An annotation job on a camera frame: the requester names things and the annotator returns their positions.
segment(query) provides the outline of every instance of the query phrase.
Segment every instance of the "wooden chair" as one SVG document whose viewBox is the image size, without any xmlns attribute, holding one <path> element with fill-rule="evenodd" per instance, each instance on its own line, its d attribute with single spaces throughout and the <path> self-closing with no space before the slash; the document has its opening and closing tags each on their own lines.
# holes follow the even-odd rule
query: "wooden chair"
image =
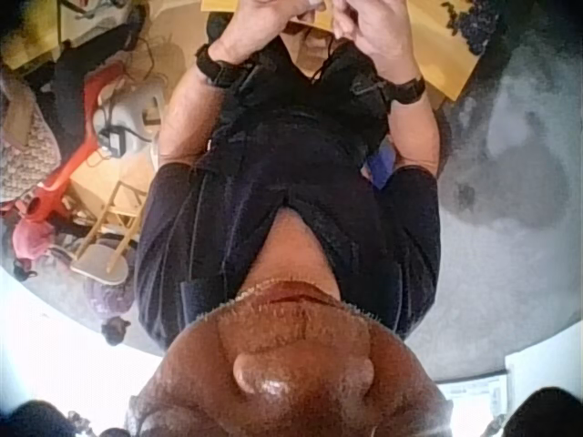
<svg viewBox="0 0 583 437">
<path fill-rule="evenodd" d="M 116 196 L 120 188 L 128 189 L 133 193 L 138 203 L 138 209 L 136 211 L 115 206 Z M 71 270 L 108 285 L 123 283 L 128 278 L 128 264 L 122 257 L 122 254 L 128 248 L 128 244 L 132 238 L 138 234 L 141 226 L 142 211 L 146 203 L 146 196 L 146 192 L 131 187 L 122 181 L 118 181 L 101 215 L 97 218 L 95 225 L 93 225 L 93 228 L 84 238 L 81 246 L 79 246 L 75 254 L 75 259 L 71 263 Z M 114 226 L 117 231 L 124 235 L 124 238 L 115 249 L 92 244 L 96 236 L 102 233 L 102 228 L 110 226 L 105 223 L 108 215 L 112 215 L 116 219 L 118 223 Z"/>
</svg>

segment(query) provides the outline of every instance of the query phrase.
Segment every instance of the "wristwatch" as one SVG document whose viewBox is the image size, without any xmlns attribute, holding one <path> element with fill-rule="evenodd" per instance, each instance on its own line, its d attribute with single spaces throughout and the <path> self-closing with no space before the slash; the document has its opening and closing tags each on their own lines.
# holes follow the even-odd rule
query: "wristwatch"
<svg viewBox="0 0 583 437">
<path fill-rule="evenodd" d="M 217 88 L 229 88 L 238 81 L 244 81 L 251 73 L 255 64 L 247 61 L 235 66 L 224 61 L 215 61 L 209 56 L 209 44 L 203 45 L 197 51 L 197 67 L 204 74 L 209 84 Z"/>
<path fill-rule="evenodd" d="M 415 78 L 404 84 L 396 85 L 393 82 L 382 79 L 380 89 L 387 108 L 390 108 L 393 100 L 402 105 L 411 105 L 418 102 L 425 92 L 425 80 L 423 77 Z"/>
</svg>

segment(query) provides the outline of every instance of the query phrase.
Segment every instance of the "gray carpet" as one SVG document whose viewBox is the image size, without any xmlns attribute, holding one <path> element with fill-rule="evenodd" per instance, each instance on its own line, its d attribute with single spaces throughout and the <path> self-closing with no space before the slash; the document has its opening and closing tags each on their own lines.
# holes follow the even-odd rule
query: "gray carpet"
<svg viewBox="0 0 583 437">
<path fill-rule="evenodd" d="M 445 106 L 438 296 L 408 340 L 436 380 L 504 369 L 581 316 L 580 40 L 538 6 L 527 29 Z"/>
</svg>

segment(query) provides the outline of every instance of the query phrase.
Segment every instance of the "pink object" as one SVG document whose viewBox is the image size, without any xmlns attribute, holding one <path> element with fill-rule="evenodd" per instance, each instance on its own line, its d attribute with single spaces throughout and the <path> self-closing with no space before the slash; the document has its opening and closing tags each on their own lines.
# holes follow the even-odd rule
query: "pink object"
<svg viewBox="0 0 583 437">
<path fill-rule="evenodd" d="M 21 218 L 12 234 L 12 246 L 18 259 L 40 258 L 53 244 L 55 228 L 41 221 Z"/>
</svg>

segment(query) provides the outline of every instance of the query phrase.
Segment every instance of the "lips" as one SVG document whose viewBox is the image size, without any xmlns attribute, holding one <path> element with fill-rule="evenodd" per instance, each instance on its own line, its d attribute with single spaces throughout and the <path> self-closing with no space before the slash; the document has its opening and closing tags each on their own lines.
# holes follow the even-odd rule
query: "lips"
<svg viewBox="0 0 583 437">
<path fill-rule="evenodd" d="M 280 302 L 297 302 L 307 300 L 331 307 L 340 308 L 342 305 L 332 296 L 320 291 L 307 282 L 282 281 L 276 282 L 267 289 L 257 291 L 246 301 L 251 305 L 267 305 Z"/>
</svg>

